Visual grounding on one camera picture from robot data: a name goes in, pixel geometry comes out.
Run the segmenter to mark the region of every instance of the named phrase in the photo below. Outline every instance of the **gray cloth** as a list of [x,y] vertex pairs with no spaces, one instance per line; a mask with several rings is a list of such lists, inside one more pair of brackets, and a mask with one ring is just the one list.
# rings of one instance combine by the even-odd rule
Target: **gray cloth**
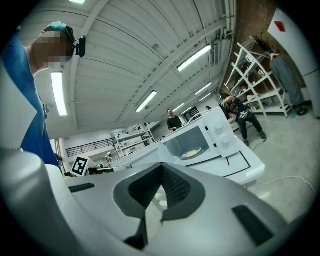
[[288,92],[291,103],[297,106],[304,102],[304,97],[298,86],[299,79],[295,70],[286,62],[282,56],[278,56],[270,63],[273,75],[282,84],[283,88]]

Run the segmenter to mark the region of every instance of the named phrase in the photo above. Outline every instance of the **cable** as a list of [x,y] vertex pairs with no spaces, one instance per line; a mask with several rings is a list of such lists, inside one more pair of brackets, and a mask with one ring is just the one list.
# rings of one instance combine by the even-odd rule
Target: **cable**
[[316,192],[315,189],[314,189],[314,187],[313,187],[309,182],[307,182],[304,178],[302,178],[301,176],[286,176],[286,177],[282,177],[282,178],[276,178],[276,179],[274,179],[274,180],[272,180],[272,181],[270,181],[270,182],[267,182],[267,183],[261,183],[261,182],[259,182],[259,183],[257,183],[257,184],[269,185],[269,184],[271,184],[271,183],[273,183],[273,182],[280,181],[280,180],[283,180],[283,179],[288,179],[288,178],[300,178],[300,179],[303,180],[304,183],[306,183],[306,184],[309,185],[309,187],[311,188],[311,190],[312,190],[313,192]]
[[263,143],[265,143],[265,141],[262,141],[262,142],[258,143],[258,144],[254,147],[254,149],[251,149],[251,150],[252,150],[252,151],[255,151],[255,149],[256,149],[260,144],[263,144]]

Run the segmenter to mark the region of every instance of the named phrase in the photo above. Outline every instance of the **fluorescent light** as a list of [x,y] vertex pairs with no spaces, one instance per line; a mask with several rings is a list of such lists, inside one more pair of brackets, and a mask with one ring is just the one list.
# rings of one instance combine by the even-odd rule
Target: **fluorescent light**
[[178,109],[180,109],[182,106],[184,105],[184,103],[182,103],[180,106],[178,106],[176,109],[172,110],[172,112],[177,111]]
[[209,52],[210,50],[211,50],[211,44],[206,45],[202,49],[198,50],[190,58],[188,58],[185,62],[183,62],[180,66],[178,66],[177,69],[179,70],[179,72],[181,72],[186,67],[188,67],[192,62],[194,62],[196,59],[200,58],[202,55]]
[[199,100],[199,102],[203,101],[206,97],[209,97],[211,93],[209,93],[207,96],[203,97],[202,99]]
[[206,89],[206,88],[209,87],[210,85],[212,85],[212,82],[208,83],[205,87],[203,87],[201,90],[199,90],[198,92],[196,92],[195,95],[201,93],[204,89]]
[[189,107],[186,111],[182,112],[181,115],[183,115],[184,113],[188,112],[190,109],[192,109],[192,107]]
[[136,109],[135,112],[140,112],[148,103],[153,99],[154,96],[156,96],[157,92],[153,90],[150,95],[142,102],[142,104]]
[[62,72],[52,72],[51,73],[53,95],[55,99],[56,107],[60,116],[66,116],[66,104],[64,99],[64,89],[62,86]]
[[69,0],[69,1],[77,4],[83,4],[86,0]]

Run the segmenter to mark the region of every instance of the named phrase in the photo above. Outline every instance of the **sneaker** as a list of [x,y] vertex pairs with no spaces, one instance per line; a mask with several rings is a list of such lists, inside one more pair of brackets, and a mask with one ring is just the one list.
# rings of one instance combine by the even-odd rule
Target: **sneaker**
[[262,132],[260,132],[259,134],[260,134],[260,136],[261,136],[262,141],[265,142],[265,141],[267,140],[267,135],[265,134],[265,132],[262,131]]
[[248,139],[245,139],[245,140],[243,141],[243,143],[249,148],[249,140],[248,140]]

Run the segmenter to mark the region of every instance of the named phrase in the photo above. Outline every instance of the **ceiling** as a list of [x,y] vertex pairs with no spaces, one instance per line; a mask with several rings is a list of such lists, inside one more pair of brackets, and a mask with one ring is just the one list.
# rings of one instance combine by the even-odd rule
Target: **ceiling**
[[[23,45],[54,21],[72,27],[76,39],[86,35],[83,58],[73,56],[35,77],[50,110],[50,138],[161,121],[168,108],[184,103],[181,113],[216,92],[228,65],[232,37],[223,35],[233,28],[234,9],[234,0],[42,1],[21,26]],[[207,44],[212,51],[178,71]],[[67,116],[58,114],[52,71],[63,71]],[[148,108],[136,112],[151,91],[157,95]]]

